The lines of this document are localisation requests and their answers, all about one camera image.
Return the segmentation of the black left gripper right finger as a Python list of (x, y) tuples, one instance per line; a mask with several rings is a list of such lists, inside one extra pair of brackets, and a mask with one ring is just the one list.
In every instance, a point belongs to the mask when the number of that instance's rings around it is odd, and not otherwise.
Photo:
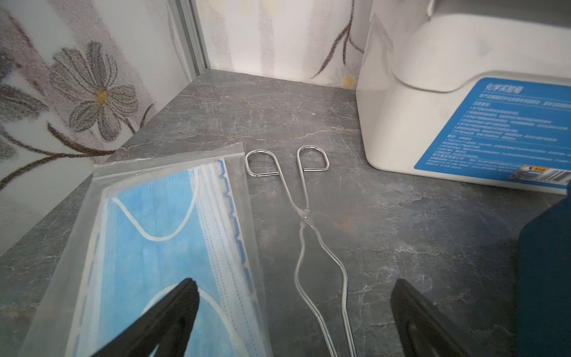
[(405, 279), (390, 296), (391, 311), (406, 356), (472, 356), (468, 336)]

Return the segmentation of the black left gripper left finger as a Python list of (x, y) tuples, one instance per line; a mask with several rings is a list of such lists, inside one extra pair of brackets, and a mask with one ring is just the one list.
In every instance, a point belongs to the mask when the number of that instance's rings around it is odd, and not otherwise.
[(199, 289), (187, 278), (96, 356), (183, 356), (199, 310)]

